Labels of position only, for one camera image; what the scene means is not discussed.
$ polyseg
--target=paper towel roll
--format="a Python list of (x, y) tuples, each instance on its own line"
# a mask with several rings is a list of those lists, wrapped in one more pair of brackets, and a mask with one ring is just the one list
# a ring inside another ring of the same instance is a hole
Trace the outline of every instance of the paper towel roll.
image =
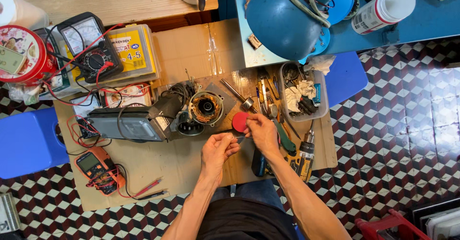
[(19, 25), (29, 30), (49, 26), (50, 19), (43, 9), (24, 0), (0, 0), (0, 26)]

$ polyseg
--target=cordless drill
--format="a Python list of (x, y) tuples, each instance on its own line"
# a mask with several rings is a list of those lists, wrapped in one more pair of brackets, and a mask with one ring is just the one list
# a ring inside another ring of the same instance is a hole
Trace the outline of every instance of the cordless drill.
[(310, 130), (305, 133), (304, 140), (300, 143), (300, 165), (299, 176), (302, 181), (307, 182), (311, 176), (313, 159), (315, 158), (315, 133), (313, 131), (313, 121), (311, 121)]

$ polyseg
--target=red tin can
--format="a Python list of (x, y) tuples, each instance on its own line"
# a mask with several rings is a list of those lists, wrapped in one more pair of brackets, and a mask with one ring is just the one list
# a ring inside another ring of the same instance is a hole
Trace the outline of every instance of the red tin can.
[[(46, 52), (43, 40), (27, 28), (17, 25), (0, 26), (0, 45), (26, 56), (17, 74), (0, 70), (0, 81), (35, 86), (41, 84), (43, 77), (57, 70), (58, 63), (54, 56)], [(46, 47), (53, 51), (50, 43)]]

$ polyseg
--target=white rag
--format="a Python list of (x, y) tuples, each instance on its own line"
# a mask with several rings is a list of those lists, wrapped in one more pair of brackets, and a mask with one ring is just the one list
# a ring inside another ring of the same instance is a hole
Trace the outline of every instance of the white rag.
[(310, 100), (312, 100), (316, 96), (316, 89), (313, 84), (313, 81), (303, 80), (299, 82), (297, 89), (302, 96), (307, 96)]
[(307, 59), (308, 64), (304, 66), (304, 70), (318, 70), (324, 75), (329, 73), (329, 67), (335, 60), (335, 55), (322, 55)]
[(284, 94), (286, 95), (287, 108), (291, 112), (298, 113), (300, 112), (298, 108), (298, 103), (300, 101), (300, 97), (302, 96), (302, 94), (294, 86), (290, 87), (290, 89), (292, 89), (292, 91), (294, 91), (295, 93), (293, 93), (288, 88), (284, 90)]

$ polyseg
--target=checkered tile floor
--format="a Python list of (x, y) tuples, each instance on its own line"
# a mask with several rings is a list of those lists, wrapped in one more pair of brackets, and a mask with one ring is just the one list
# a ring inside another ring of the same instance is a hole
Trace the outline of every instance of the checkered tile floor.
[[(391, 208), (458, 195), (460, 68), (444, 69), (459, 61), (457, 52), (459, 39), (361, 54), (367, 87), (330, 108), (339, 165), (314, 171), (307, 184), (354, 239), (362, 238), (356, 218), (373, 221)], [(0, 118), (51, 105), (17, 107), (0, 89)], [(277, 182), (275, 189), (292, 215)], [(83, 212), (69, 164), (0, 179), (7, 191), (28, 239), (159, 239), (187, 196)]]

